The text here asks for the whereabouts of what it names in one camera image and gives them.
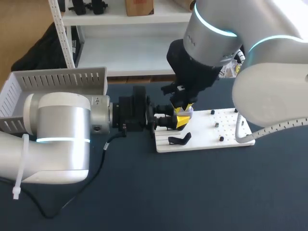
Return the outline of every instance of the black bracket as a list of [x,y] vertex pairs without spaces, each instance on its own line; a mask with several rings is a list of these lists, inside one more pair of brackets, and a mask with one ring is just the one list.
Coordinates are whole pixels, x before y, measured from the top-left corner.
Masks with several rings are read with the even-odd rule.
[[169,145],[179,144],[179,145],[184,146],[188,143],[188,141],[191,138],[192,138],[192,134],[190,132],[188,132],[183,139],[170,136],[170,137],[168,137],[168,141],[169,141]]

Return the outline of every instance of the cable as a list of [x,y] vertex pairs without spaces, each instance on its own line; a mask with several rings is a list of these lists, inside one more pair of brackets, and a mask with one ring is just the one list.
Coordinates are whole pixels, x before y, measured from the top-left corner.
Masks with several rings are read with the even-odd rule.
[[[52,216],[48,215],[43,207],[40,205],[40,203],[38,202],[38,200],[35,198],[35,196],[28,191],[27,189],[25,189],[24,187],[21,187],[21,192],[23,192],[24,194],[26,194],[31,201],[36,205],[36,207],[38,208],[39,212],[42,214],[42,216],[46,219],[53,219],[55,218],[57,215],[60,214],[60,212],[62,211],[62,209],[64,209],[68,204],[70,204],[75,198],[77,198],[95,179],[96,177],[99,175],[99,173],[101,172],[101,169],[103,167],[104,161],[105,161],[105,156],[106,156],[106,150],[108,148],[108,145],[116,138],[120,138],[120,137],[126,137],[127,135],[127,130],[126,130],[126,126],[123,126],[123,131],[120,133],[117,133],[116,135],[110,137],[103,149],[103,154],[102,154],[102,159],[101,159],[101,163],[99,165],[98,170],[96,171],[96,173],[94,174],[94,176],[84,185],[82,186],[82,188],[69,200],[67,201],[55,214],[53,214]],[[0,182],[4,183],[4,184],[8,184],[11,186],[15,185],[15,182],[13,180],[9,180],[3,177],[0,177]]]
[[238,143],[247,143],[255,139],[258,139],[262,136],[266,136],[266,135],[272,134],[277,131],[308,125],[308,118],[293,119],[287,122],[283,122],[280,124],[273,125],[271,127],[261,129],[245,137],[240,137],[239,130],[240,130],[241,121],[242,121],[242,115],[238,114],[237,121],[236,121],[236,130],[235,130],[235,140]]
[[241,50],[238,50],[236,55],[239,57],[241,64],[243,64],[246,59],[244,53]]

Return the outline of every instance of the white cable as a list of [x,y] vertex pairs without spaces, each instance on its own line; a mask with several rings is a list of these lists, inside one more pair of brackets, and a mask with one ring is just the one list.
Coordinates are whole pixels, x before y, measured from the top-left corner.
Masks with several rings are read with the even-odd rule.
[[271,127],[267,127],[264,129],[261,129],[259,131],[256,131],[250,135],[247,135],[245,137],[240,137],[239,131],[240,131],[240,126],[242,124],[242,115],[238,114],[237,116],[237,121],[236,121],[236,129],[235,129],[235,140],[238,143],[247,143],[250,141],[253,141],[255,139],[258,139],[262,136],[266,136],[269,134],[272,134],[276,131],[281,131],[289,128],[295,128],[295,127],[300,127],[300,126],[306,126],[308,125],[308,118],[301,118],[301,119],[293,119],[287,122],[282,122],[280,124],[273,125]]
[[24,174],[26,158],[28,156],[29,135],[24,134],[23,139],[24,139],[24,145],[23,145],[23,149],[22,149],[21,155],[20,155],[20,163],[19,163],[16,183],[15,183],[15,186],[13,188],[13,199],[14,200],[18,200],[18,198],[19,198],[19,194],[20,194],[20,191],[21,191],[20,184],[21,184],[21,180],[22,180],[23,174]]
[[244,55],[244,53],[241,50],[237,51],[237,55],[239,56],[241,63],[243,64],[243,62],[245,61],[246,57]]

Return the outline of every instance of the white pegboard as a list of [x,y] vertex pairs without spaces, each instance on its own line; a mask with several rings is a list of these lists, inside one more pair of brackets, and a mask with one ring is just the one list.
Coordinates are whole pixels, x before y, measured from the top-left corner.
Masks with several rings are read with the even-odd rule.
[[[255,144],[255,140],[248,143],[238,143],[235,140],[235,127],[237,113],[235,108],[215,110],[215,114],[211,115],[211,110],[195,111],[192,119],[189,121],[183,131],[167,130],[163,127],[157,127],[155,131],[156,149],[159,153],[180,152],[213,148],[229,148],[239,146],[251,146]],[[240,135],[246,136],[251,134],[250,127],[245,119],[244,124],[240,128]],[[190,132],[192,138],[185,146],[170,145],[168,137],[184,138]],[[224,141],[219,141],[220,137],[224,137]]]

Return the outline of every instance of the cardboard box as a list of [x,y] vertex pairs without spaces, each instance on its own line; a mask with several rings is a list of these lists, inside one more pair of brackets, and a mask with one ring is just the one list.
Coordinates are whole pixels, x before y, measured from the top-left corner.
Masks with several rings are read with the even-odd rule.
[[125,0],[128,16],[144,16],[154,14],[154,0]]

